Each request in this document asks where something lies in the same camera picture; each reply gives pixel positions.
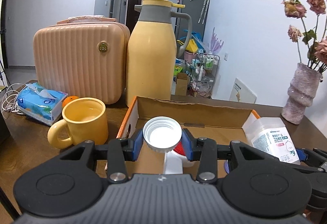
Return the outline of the white wet wipes canister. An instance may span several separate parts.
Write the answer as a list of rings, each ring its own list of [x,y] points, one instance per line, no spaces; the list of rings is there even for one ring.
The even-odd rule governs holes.
[[[279,117],[249,117],[242,129],[248,143],[281,162],[300,165],[295,145]]]

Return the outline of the white ribbed bottle cap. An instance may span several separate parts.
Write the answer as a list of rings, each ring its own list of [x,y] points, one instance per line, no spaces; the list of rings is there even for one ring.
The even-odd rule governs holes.
[[[182,138],[180,124],[169,117],[151,118],[142,129],[143,139],[148,147],[158,153],[175,149]]]

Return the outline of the white red lint brush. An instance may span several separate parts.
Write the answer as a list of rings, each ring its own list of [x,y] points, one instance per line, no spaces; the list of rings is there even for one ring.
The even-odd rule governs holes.
[[[185,156],[185,152],[182,143],[165,154],[163,173],[164,174],[183,174],[184,168],[190,168],[194,165],[193,161],[189,161]]]

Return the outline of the orange cardboard box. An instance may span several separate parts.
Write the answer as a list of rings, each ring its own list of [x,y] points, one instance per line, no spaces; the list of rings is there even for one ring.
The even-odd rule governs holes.
[[[213,139],[220,145],[238,140],[249,144],[243,128],[260,118],[253,109],[220,107],[198,103],[173,102],[145,97],[135,97],[128,105],[117,138],[132,136],[151,118],[170,117],[187,128],[193,137]],[[144,142],[137,161],[125,162],[128,175],[163,174],[164,153],[152,151]]]

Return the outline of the yellow ceramic mug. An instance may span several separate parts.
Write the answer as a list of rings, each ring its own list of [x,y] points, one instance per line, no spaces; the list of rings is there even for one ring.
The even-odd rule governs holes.
[[[86,140],[105,144],[108,136],[106,105],[99,99],[85,97],[69,102],[62,110],[62,120],[48,130],[47,139],[57,149],[78,145]]]

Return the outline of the pink textured vase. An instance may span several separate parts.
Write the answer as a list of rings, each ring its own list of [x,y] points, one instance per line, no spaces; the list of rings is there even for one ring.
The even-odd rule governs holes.
[[[322,74],[298,63],[290,82],[286,105],[282,109],[282,117],[288,122],[298,125],[304,117],[305,109],[313,104]]]

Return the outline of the small brown cardboard box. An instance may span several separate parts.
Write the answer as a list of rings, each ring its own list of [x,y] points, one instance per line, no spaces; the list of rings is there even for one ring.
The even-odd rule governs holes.
[[[177,96],[186,96],[189,84],[189,76],[187,73],[178,73],[176,76],[175,94]]]

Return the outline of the white board on floor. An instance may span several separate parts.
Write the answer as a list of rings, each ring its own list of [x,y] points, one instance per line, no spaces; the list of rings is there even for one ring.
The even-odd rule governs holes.
[[[257,100],[257,96],[238,78],[235,78],[229,101],[252,103]]]

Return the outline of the orange fruit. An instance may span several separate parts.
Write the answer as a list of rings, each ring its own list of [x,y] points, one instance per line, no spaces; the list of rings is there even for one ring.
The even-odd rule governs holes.
[[[74,100],[77,100],[78,98],[79,98],[78,96],[68,96],[68,97],[66,97],[62,102],[62,108],[64,108],[70,102],[72,102]]]

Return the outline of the blue tissue pack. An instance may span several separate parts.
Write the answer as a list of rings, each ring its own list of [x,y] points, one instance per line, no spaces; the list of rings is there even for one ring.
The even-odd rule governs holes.
[[[17,96],[18,109],[35,120],[51,126],[62,115],[62,103],[68,94],[48,90],[36,83],[28,83]]]

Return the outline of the yellow thermos jug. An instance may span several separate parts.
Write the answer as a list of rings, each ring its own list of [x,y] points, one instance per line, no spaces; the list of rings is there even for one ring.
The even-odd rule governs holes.
[[[135,97],[169,100],[178,52],[172,18],[188,21],[185,45],[192,34],[192,19],[186,13],[172,11],[184,8],[169,0],[142,0],[135,5],[139,19],[128,41],[126,54],[126,105]]]

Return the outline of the pink ribbed suitcase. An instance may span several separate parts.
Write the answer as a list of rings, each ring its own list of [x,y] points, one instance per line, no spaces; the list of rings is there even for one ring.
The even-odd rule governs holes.
[[[33,37],[37,81],[49,90],[114,104],[125,89],[129,38],[128,27],[109,18],[42,28]]]

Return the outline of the yellow watering can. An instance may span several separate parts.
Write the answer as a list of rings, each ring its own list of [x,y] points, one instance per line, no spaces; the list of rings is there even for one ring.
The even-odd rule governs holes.
[[[179,47],[178,52],[183,53],[184,51],[188,51],[190,53],[196,53],[198,50],[198,46],[194,39],[189,39],[187,45],[181,40],[177,40],[177,45]]]

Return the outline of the grey refrigerator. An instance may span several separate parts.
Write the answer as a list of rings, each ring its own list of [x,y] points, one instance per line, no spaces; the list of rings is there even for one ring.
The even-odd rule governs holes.
[[[177,12],[186,13],[192,19],[192,32],[197,35],[200,40],[203,40],[206,22],[203,22],[205,13],[203,12],[201,21],[198,22],[205,0],[178,0],[180,4],[185,5]],[[186,19],[177,18],[175,22],[176,39],[184,40],[187,36],[188,21]]]

